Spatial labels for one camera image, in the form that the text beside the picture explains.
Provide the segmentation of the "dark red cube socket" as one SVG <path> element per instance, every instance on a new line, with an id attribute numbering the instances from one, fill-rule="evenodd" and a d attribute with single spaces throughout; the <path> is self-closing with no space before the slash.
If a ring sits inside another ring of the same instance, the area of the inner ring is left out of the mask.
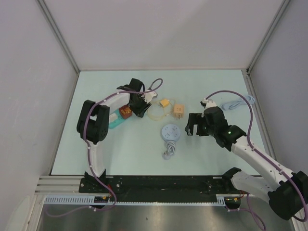
<path id="1" fill-rule="evenodd" d="M 128 105 L 124 105 L 121 108 L 119 108 L 119 113 L 120 113 L 121 117 L 124 120 L 126 120 L 126 119 L 128 119 L 129 117 L 132 116 L 133 112 L 132 112 L 131 108 Z"/>

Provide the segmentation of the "light blue rectangular power strip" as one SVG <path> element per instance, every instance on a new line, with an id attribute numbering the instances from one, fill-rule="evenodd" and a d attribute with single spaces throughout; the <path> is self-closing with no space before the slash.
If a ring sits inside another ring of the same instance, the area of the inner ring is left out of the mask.
<path id="1" fill-rule="evenodd" d="M 255 103 L 255 98 L 251 95 L 246 95 L 244 96 L 244 98 L 245 100 L 242 97 L 240 97 L 237 100 L 225 102 L 220 107 L 222 110 L 226 111 L 226 110 L 234 110 L 241 105 L 247 105 L 246 101 L 248 101 L 250 105 L 253 105 Z"/>

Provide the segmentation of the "white square plug adapter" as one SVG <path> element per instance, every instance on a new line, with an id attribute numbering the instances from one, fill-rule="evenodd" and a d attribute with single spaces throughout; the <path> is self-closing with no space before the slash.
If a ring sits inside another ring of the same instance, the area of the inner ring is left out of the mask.
<path id="1" fill-rule="evenodd" d="M 118 115 L 116 113 L 112 113 L 109 115 L 109 123 L 113 123 L 118 119 Z"/>

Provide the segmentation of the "teal triangular power strip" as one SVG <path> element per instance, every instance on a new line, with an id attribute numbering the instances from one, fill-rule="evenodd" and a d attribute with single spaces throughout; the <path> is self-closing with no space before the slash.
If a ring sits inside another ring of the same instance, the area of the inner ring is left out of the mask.
<path id="1" fill-rule="evenodd" d="M 118 119 L 116 121 L 114 121 L 113 123 L 109 123 L 109 129 L 114 129 L 116 128 L 117 126 L 119 126 L 120 124 L 124 123 L 126 120 L 124 120 L 120 113 L 119 113 L 119 110 L 115 110 L 113 113 L 116 113 L 118 115 Z"/>

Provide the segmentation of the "beige cube socket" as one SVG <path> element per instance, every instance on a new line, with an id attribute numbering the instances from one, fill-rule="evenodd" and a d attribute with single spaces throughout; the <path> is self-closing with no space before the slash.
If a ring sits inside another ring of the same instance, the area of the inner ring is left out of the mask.
<path id="1" fill-rule="evenodd" d="M 184 116 L 184 105 L 176 103 L 173 107 L 173 117 L 175 119 L 181 119 Z"/>

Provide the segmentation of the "round light blue power strip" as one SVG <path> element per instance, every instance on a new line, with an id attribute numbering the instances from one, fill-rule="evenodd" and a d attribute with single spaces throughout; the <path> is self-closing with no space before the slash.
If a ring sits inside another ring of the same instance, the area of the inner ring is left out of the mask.
<path id="1" fill-rule="evenodd" d="M 176 143 L 181 136 L 180 128 L 175 124 L 167 124 L 161 129 L 161 137 L 165 142 L 166 150 L 163 152 L 162 157 L 169 160 L 176 152 Z"/>

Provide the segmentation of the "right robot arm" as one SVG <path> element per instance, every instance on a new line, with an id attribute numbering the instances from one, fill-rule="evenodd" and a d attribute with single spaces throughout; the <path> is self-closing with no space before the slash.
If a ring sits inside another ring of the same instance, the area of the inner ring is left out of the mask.
<path id="1" fill-rule="evenodd" d="M 236 125 L 228 124 L 223 111 L 217 106 L 203 113 L 190 113 L 185 127 L 191 136 L 197 129 L 198 136 L 212 136 L 216 143 L 247 162 L 261 178 L 250 177 L 242 170 L 222 181 L 227 193 L 237 189 L 253 194 L 267 202 L 271 209 L 284 220 L 295 218 L 300 210 L 308 219 L 308 176 L 303 171 L 294 172 L 259 151 L 250 141 L 248 134 Z"/>

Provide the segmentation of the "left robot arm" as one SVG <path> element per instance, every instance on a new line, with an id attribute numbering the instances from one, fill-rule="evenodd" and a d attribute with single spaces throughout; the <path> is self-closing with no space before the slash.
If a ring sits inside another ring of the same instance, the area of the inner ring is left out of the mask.
<path id="1" fill-rule="evenodd" d="M 146 89 L 142 81 L 132 78 L 129 84 L 116 88 L 115 93 L 102 100 L 101 103 L 86 100 L 77 122 L 77 132 L 87 144 L 89 186 L 95 192 L 106 188 L 105 166 L 101 142 L 106 138 L 110 124 L 119 118 L 126 120 L 132 114 L 144 117 L 151 106 L 151 101 L 157 97 L 152 85 Z"/>

